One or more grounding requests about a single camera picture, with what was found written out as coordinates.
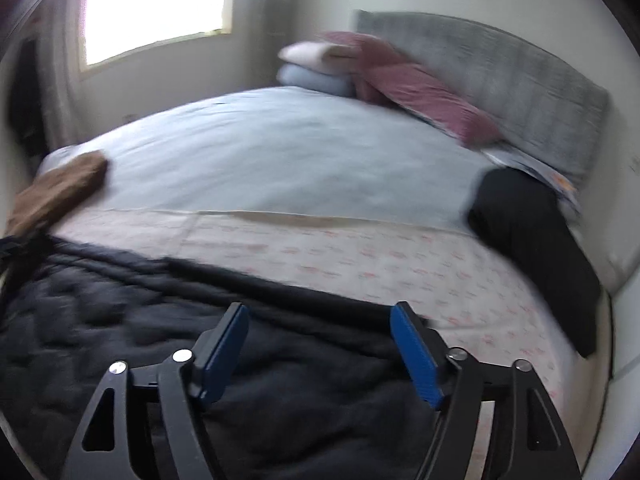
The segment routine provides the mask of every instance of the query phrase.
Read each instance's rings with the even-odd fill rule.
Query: blue gripper pad
[[[248,332],[249,309],[241,305],[204,367],[202,391],[198,396],[203,409],[220,400],[225,392]]]
[[[399,305],[391,308],[390,325],[391,335],[398,346],[409,377],[418,391],[418,396],[437,410],[444,399],[444,394],[438,386],[436,363],[431,353],[411,319]]]

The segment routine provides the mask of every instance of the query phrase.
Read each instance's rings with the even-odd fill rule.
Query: patterned sheet
[[[530,360],[562,415],[559,357],[541,320],[546,306],[505,259],[474,238],[350,219],[91,208],[56,234],[151,257],[191,258],[358,300],[406,300],[450,346],[462,346],[478,360]],[[491,416],[485,403],[470,479],[480,476]]]

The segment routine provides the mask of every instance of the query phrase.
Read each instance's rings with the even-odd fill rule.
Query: pink pillow
[[[356,73],[353,75],[358,99],[375,105],[389,105],[391,102],[378,90],[373,88],[362,78],[363,70],[373,66],[385,66],[397,63],[406,63],[408,59],[399,54],[384,40],[380,40],[369,34],[359,32],[324,32],[320,35],[325,41],[335,44],[358,47],[360,53],[356,64]]]
[[[444,129],[463,146],[502,138],[489,115],[455,95],[419,64],[375,66],[365,69],[362,76],[387,98]]]

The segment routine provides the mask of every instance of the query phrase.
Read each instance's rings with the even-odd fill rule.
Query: curtain
[[[273,86],[278,52],[292,41],[296,0],[253,0],[251,69],[254,88]]]
[[[40,4],[38,74],[42,115],[51,151],[88,140],[79,111],[79,20],[82,0]]]

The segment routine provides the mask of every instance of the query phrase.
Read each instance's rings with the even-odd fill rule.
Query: brown cloth
[[[89,152],[36,177],[16,196],[6,235],[23,236],[38,225],[61,220],[102,187],[108,166],[102,152]]]

